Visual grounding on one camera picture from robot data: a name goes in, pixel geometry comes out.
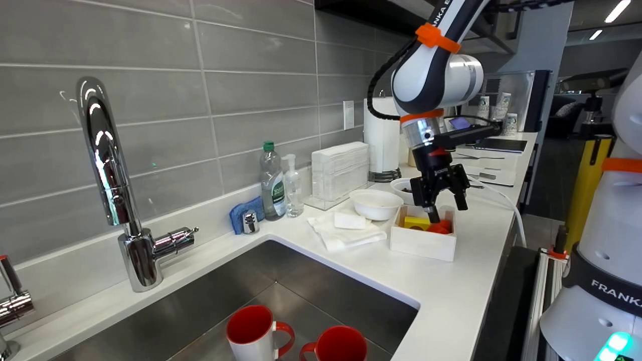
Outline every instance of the faucet handle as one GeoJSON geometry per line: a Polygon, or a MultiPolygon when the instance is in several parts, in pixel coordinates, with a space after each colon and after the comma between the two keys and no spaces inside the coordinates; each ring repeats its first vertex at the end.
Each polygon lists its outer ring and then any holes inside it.
{"type": "Polygon", "coordinates": [[[19,278],[17,278],[17,275],[5,254],[0,254],[0,267],[1,267],[1,276],[3,276],[8,290],[11,295],[19,295],[21,282],[19,282],[19,278]]]}
{"type": "Polygon", "coordinates": [[[0,327],[17,319],[21,313],[33,309],[31,297],[21,289],[21,282],[8,261],[5,254],[0,254],[0,272],[3,278],[3,289],[8,290],[0,299],[0,327]]]}
{"type": "Polygon", "coordinates": [[[194,232],[199,232],[199,228],[180,226],[155,238],[155,259],[179,253],[180,249],[194,244],[194,232]]]}

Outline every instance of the bowl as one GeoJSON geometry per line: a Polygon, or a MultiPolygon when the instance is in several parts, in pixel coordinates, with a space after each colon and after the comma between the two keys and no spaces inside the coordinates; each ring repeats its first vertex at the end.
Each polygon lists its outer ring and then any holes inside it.
{"type": "Polygon", "coordinates": [[[376,223],[389,220],[402,205],[402,199],[396,194],[376,189],[356,189],[349,192],[349,199],[353,200],[354,212],[376,223]]]}

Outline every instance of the backsplash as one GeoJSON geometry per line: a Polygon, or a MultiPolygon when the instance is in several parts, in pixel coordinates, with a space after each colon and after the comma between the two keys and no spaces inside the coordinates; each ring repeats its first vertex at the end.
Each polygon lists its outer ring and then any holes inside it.
{"type": "Polygon", "coordinates": [[[0,251],[13,262],[112,231],[70,103],[79,76],[106,85],[146,220],[256,183],[265,139],[296,166],[361,139],[341,130],[341,103],[405,41],[302,0],[0,8],[0,251]]]}

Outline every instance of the cup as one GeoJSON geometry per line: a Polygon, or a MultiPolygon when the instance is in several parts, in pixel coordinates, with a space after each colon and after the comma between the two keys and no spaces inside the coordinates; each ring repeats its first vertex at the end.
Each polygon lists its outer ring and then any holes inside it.
{"type": "Polygon", "coordinates": [[[249,306],[229,319],[226,343],[231,346],[237,361],[272,361],[293,349],[295,332],[290,326],[275,321],[267,307],[249,306]],[[278,349],[272,347],[275,332],[288,336],[288,342],[278,349]]]}
{"type": "Polygon", "coordinates": [[[300,361],[308,353],[316,355],[316,361],[364,361],[366,346],[356,329],[335,326],[325,329],[316,342],[300,347],[300,361]]]}

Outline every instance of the chrome faucet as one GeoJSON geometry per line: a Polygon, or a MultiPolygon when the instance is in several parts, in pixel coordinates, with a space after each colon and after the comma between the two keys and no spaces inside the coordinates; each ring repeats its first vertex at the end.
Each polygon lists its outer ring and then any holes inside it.
{"type": "Polygon", "coordinates": [[[128,280],[136,293],[161,282],[159,259],[194,242],[196,228],[176,228],[153,238],[136,218],[136,205],[106,89],[97,79],[77,80],[77,112],[107,225],[118,237],[128,280]]]}

